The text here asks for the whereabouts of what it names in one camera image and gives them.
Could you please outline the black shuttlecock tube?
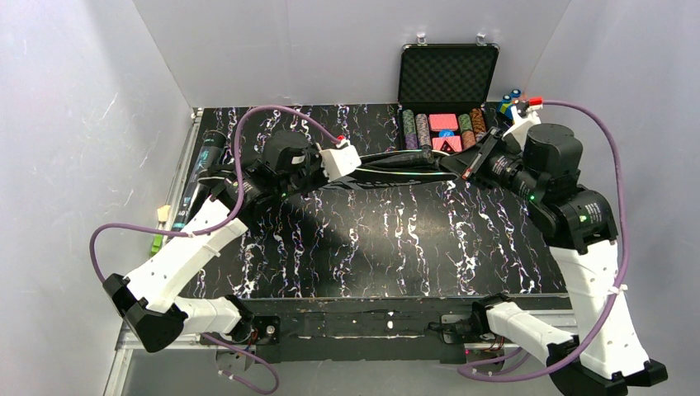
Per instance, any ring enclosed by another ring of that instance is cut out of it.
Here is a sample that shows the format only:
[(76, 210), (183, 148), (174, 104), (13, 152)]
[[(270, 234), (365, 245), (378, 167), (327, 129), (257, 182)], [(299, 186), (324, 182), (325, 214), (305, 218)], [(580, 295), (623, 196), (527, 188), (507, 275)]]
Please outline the black shuttlecock tube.
[(227, 136), (218, 130), (207, 130), (204, 133), (202, 145), (177, 206), (172, 231), (181, 231), (201, 208), (208, 188), (199, 182), (199, 178), (208, 168), (220, 163), (226, 142)]

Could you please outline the black racket bag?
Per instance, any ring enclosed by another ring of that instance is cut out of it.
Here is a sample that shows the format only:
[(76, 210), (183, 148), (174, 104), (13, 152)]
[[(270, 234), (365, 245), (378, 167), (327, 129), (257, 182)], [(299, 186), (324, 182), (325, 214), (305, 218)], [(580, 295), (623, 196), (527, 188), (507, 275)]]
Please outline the black racket bag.
[(468, 161), (479, 151), (470, 148), (461, 153), (445, 154), (405, 150), (360, 156), (362, 165), (336, 181), (327, 181), (316, 190), (368, 191), (380, 188), (415, 186), (461, 179)]

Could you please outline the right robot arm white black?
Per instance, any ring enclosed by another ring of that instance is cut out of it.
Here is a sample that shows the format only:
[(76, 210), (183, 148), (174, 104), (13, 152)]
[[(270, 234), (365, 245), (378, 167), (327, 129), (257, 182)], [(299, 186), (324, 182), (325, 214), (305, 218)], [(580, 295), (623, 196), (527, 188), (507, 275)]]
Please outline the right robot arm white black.
[(534, 356), (564, 395), (625, 395), (669, 375), (636, 335), (616, 282), (622, 271), (614, 216), (604, 196), (579, 184), (582, 152), (563, 125), (534, 125), (523, 135), (491, 130), (465, 171), (526, 200), (564, 278), (577, 332), (544, 323), (504, 294), (473, 303), (469, 324), (476, 334), (504, 337)]

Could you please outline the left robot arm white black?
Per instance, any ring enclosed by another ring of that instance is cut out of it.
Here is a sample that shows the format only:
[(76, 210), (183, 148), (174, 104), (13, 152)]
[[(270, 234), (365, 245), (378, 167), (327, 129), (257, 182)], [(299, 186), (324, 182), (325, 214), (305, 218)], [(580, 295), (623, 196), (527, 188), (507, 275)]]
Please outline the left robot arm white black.
[(208, 169), (202, 180), (214, 185), (194, 217), (144, 264), (124, 276), (109, 275), (102, 287), (148, 352), (190, 334), (219, 333), (242, 341), (253, 330), (254, 315), (240, 299), (183, 298), (186, 283), (246, 234), (258, 213), (287, 197), (327, 186), (361, 163), (347, 139), (322, 149), (299, 134), (277, 133), (252, 162)]

